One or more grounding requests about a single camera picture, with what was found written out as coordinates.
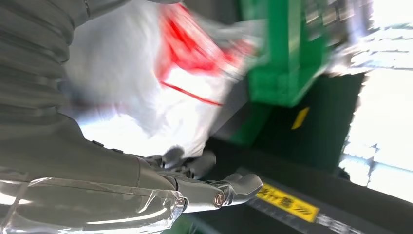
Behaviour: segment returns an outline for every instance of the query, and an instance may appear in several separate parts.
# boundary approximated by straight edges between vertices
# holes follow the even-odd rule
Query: red stripe
[[[167,87],[169,87],[169,88],[172,88],[172,89],[174,89],[174,90],[176,90],[176,91],[179,91],[179,92],[181,92],[181,93],[183,93],[183,94],[186,94],[186,95],[188,95],[188,96],[190,96],[190,97],[192,97],[192,98],[194,98],[194,99],[196,99],[196,100],[199,100],[199,101],[201,101],[201,102],[204,102],[204,103],[206,103],[206,104],[215,105],[215,106],[222,106],[222,104],[219,103],[219,102],[215,102],[215,101],[211,101],[211,100],[202,98],[202,97],[197,96],[197,95],[195,95],[195,94],[193,94],[193,93],[190,93],[190,92],[188,92],[188,91],[186,91],[186,90],[183,90],[183,89],[181,89],[181,88],[179,88],[179,87],[176,87],[175,85],[171,85],[171,84],[165,83],[164,81],[161,81],[160,83],[163,84],[163,85],[165,85],[165,86],[167,86]]]

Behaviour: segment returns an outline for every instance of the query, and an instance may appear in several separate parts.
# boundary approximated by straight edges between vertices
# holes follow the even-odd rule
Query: metal screw
[[[218,193],[214,198],[214,205],[216,208],[221,208],[225,202],[225,197],[223,193]]]
[[[185,205],[185,200],[181,199],[181,198],[178,198],[176,200],[175,204],[176,204],[177,207],[183,207]]]

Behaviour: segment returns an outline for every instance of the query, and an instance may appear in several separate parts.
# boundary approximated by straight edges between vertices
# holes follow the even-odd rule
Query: yellow warning label
[[[310,223],[314,222],[319,212],[318,207],[268,184],[264,184],[257,197]]]
[[[305,117],[307,117],[307,114],[308,114],[309,110],[310,110],[310,107],[306,107],[306,108],[300,110],[300,112],[298,112],[296,121],[294,121],[294,124],[291,127],[292,130],[295,130],[295,129],[301,127],[302,123],[304,123]]]

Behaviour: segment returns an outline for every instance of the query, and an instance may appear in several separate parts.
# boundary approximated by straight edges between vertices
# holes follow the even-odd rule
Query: white plastic bag
[[[183,5],[133,1],[81,26],[66,71],[78,101],[72,108],[79,100],[87,107],[74,116],[84,136],[141,156],[176,145],[185,157],[200,156],[259,41],[246,33],[254,24],[245,25],[236,25],[238,38],[215,30],[220,41],[220,30],[231,35],[220,48]]]

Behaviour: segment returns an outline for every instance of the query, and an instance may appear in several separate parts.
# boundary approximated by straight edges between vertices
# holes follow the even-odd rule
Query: gray robotic forearm
[[[153,0],[161,3],[177,0]],[[57,112],[57,84],[69,59],[74,29],[128,0],[0,1],[0,179],[54,177],[174,190],[186,212],[218,209],[253,197],[256,175],[201,182],[171,172],[167,158],[145,159],[87,141],[77,123]]]

